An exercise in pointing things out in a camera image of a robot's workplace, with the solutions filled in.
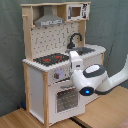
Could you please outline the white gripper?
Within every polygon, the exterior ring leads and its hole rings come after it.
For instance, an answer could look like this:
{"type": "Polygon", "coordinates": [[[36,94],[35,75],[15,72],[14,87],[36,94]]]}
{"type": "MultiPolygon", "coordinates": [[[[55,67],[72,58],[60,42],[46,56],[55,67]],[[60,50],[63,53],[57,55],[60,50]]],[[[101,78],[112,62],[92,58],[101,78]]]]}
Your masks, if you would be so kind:
{"type": "Polygon", "coordinates": [[[83,59],[79,56],[76,51],[69,52],[69,62],[70,62],[70,73],[73,73],[75,70],[82,70],[83,59]]]}

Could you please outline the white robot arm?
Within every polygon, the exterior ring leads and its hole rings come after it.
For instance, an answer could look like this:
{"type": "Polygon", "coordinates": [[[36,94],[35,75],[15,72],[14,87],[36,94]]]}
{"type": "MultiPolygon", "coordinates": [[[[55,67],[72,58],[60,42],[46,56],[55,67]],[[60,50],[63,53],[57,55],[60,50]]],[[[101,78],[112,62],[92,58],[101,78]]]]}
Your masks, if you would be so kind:
{"type": "Polygon", "coordinates": [[[83,96],[93,93],[105,95],[116,86],[128,80],[128,56],[123,69],[112,77],[108,77],[105,67],[94,64],[87,68],[76,51],[69,52],[70,79],[77,91],[83,96]]]}

